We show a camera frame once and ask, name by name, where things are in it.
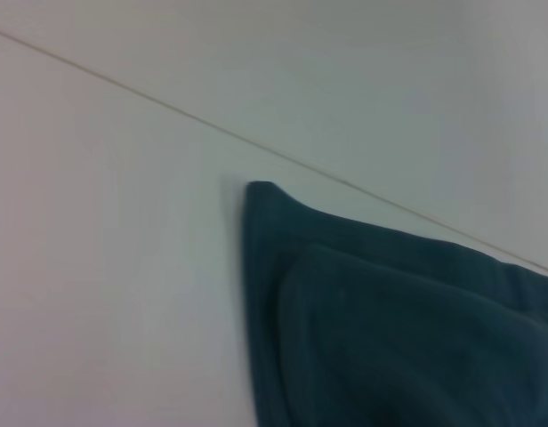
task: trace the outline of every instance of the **thin line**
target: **thin line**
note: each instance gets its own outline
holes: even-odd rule
[[[398,202],[395,202],[393,200],[390,200],[388,199],[387,197],[384,197],[384,196],[381,196],[377,193],[374,193],[372,192],[371,190],[368,190],[368,189],[364,189],[363,187],[360,187],[359,185],[357,184],[354,184],[354,183],[351,183],[349,181],[346,181],[344,180],[343,178],[340,178],[338,176],[335,176],[333,175],[332,173],[329,173],[329,172],[326,172],[322,169],[319,169],[317,166],[314,166],[314,165],[309,165],[307,162],[303,161],[303,160],[300,160],[300,159],[296,159],[294,157],[291,157],[283,152],[280,152],[276,149],[272,149],[270,147],[267,147],[267,146],[264,146],[262,145],[261,143],[259,142],[256,142],[256,141],[253,141],[253,140],[250,140],[244,136],[241,136],[241,135],[238,135],[228,129],[225,129],[224,127],[221,127],[219,125],[216,125],[212,122],[209,122],[201,117],[197,117],[197,116],[194,116],[192,115],[191,113],[183,110],[183,109],[178,109],[177,107],[175,107],[174,105],[172,104],[169,104],[165,101],[161,101],[157,98],[154,98],[153,96],[147,94],[147,93],[144,93],[142,91],[139,91],[138,89],[134,89],[133,87],[129,86],[129,85],[125,85],[123,83],[120,83],[118,82],[117,80],[115,80],[114,78],[112,77],[108,77],[108,76],[105,76],[103,74],[101,74],[100,72],[98,71],[94,71],[93,69],[90,69],[88,67],[85,67],[81,64],[78,64],[72,60],[68,60],[66,58],[63,58],[62,56],[58,55],[57,53],[53,53],[53,52],[50,52],[42,47],[39,47],[39,46],[36,46],[36,45],[33,45],[29,42],[26,42],[25,40],[22,40],[16,36],[11,36],[10,34],[7,34],[5,32],[3,32],[2,30],[0,30],[0,36],[1,37],[4,37],[4,38],[7,38],[9,40],[12,40],[13,42],[17,43],[17,44],[21,44],[25,47],[27,47],[28,49],[31,49],[33,51],[37,51],[37,52],[40,52],[42,53],[43,55],[46,55],[50,58],[53,58],[55,60],[58,60],[60,62],[63,62],[67,65],[69,65],[70,67],[73,67],[73,68],[77,68],[83,72],[85,72],[86,74],[89,74],[89,75],[92,75],[94,77],[97,77],[99,78],[100,80],[103,80],[104,82],[107,82],[107,83],[110,83],[112,85],[115,85],[121,89],[124,89],[125,91],[128,91],[129,93],[133,93],[137,96],[140,96],[142,97],[143,99],[145,100],[148,100],[148,101],[151,101],[151,102],[154,102],[156,103],[157,105],[160,105],[161,107],[164,107],[166,109],[170,109],[172,111],[174,111],[175,113],[178,113],[178,114],[181,114],[185,117],[188,117],[188,118],[191,118],[193,120],[196,120],[197,122],[203,124],[203,125],[207,125],[207,126],[210,126],[212,127],[213,129],[221,132],[221,133],[226,133],[227,135],[229,136],[232,136],[238,140],[241,140],[241,141],[244,141],[250,145],[252,145],[253,147],[256,147],[257,149],[261,149],[263,151],[266,151],[276,157],[280,157],[280,158],[283,158],[284,160],[288,161],[288,162],[291,162],[291,163],[294,163],[295,165],[298,165],[298,166],[301,166],[301,167],[304,167],[314,173],[317,173],[321,176],[324,176],[325,178],[328,178],[332,181],[337,181],[337,182],[340,182],[342,185],[345,185],[347,187],[350,187],[351,189],[354,189],[360,193],[363,193],[365,194],[366,196],[370,196],[370,197],[373,197],[373,198],[376,198],[378,200],[381,200],[389,205],[393,205],[395,207],[397,207],[398,209],[401,209],[405,212],[409,212],[413,215],[416,215],[420,218],[423,218],[425,219],[426,221],[429,221],[429,222],[433,222],[441,227],[444,227],[445,229],[448,229],[448,230],[452,230],[453,232],[455,233],[458,233],[462,236],[465,236],[467,238],[470,238],[471,240],[475,240],[476,242],[478,243],[481,243],[482,245],[484,246],[487,246],[487,247],[490,247],[492,249],[495,249],[496,251],[502,253],[502,254],[506,254],[508,256],[511,256],[513,258],[516,258],[518,260],[521,260],[527,264],[530,264],[540,270],[543,270],[543,271],[546,271],[548,273],[548,267],[545,267],[544,265],[541,265],[539,264],[538,262],[534,262],[534,261],[531,261],[529,260],[528,258],[525,258],[519,254],[516,254],[514,253],[513,251],[508,251],[507,249],[503,249],[502,247],[499,247],[495,244],[492,244],[492,243],[489,243],[487,242],[486,240],[484,240],[483,238],[478,238],[476,236],[474,236],[473,234],[471,233],[468,233],[466,231],[461,231],[451,225],[449,225],[448,223],[446,222],[443,222],[442,220],[440,219],[437,219],[437,218],[434,218],[433,216],[429,216],[428,214],[426,213],[420,213],[418,211],[416,211],[415,209],[413,208],[410,208],[410,207],[407,207],[405,205],[401,205],[400,203]]]

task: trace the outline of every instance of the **folded cloth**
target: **folded cloth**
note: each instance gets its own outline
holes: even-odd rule
[[[261,427],[548,427],[548,277],[246,190]]]

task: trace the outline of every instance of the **white surface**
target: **white surface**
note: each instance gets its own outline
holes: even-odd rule
[[[0,29],[548,266],[548,0],[0,0]]]
[[[0,427],[253,426],[250,180],[497,256],[0,37]]]

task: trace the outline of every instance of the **teal towel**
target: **teal towel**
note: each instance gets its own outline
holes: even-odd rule
[[[261,427],[548,427],[548,277],[247,187]]]

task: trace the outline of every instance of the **dark teal fabric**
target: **dark teal fabric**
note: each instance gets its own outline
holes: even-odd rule
[[[548,427],[548,277],[251,183],[261,427]]]

